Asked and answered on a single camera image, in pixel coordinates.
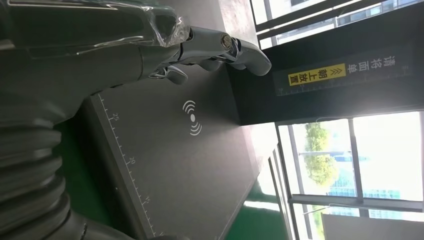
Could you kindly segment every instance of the white wall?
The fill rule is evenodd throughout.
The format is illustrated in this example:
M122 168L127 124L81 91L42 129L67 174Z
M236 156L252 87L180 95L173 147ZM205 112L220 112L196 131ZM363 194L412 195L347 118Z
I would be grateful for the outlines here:
M424 222L322 214L325 240L421 240Z

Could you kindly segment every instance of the plastic wrap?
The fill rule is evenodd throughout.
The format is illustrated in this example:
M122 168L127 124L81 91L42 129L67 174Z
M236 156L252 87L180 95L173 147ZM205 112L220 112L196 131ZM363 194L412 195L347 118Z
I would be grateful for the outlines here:
M190 33L174 9L152 0L0 1L7 8L0 11L5 39L35 52L65 47L66 55L81 54L122 44L166 48Z

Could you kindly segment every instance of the yellow label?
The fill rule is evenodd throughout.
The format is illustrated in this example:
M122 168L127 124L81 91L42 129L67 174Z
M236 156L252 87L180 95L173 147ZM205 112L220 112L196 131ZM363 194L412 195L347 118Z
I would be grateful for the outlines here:
M288 83L290 86L296 86L340 77L346 77L344 63L289 74Z

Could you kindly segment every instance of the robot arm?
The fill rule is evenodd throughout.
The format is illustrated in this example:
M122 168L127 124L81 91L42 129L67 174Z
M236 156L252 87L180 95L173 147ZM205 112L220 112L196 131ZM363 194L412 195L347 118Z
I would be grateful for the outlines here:
M53 125L106 88L226 63L265 75L268 58L227 33L187 27L139 1L0 0L0 239L130 240L70 210Z

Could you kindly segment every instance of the green floor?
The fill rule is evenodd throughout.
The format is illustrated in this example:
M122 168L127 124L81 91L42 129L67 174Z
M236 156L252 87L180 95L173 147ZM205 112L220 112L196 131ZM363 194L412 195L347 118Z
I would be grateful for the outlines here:
M62 142L55 148L61 154L66 177L66 190L71 197L73 210L97 222L122 229L122 219L108 211L105 199L84 161L78 141L71 126L65 122L55 127L62 132ZM263 174L271 174L269 168ZM277 198L262 193L258 181L255 182L246 201L277 203ZM226 240L285 240L286 229L279 211L243 206L238 213Z

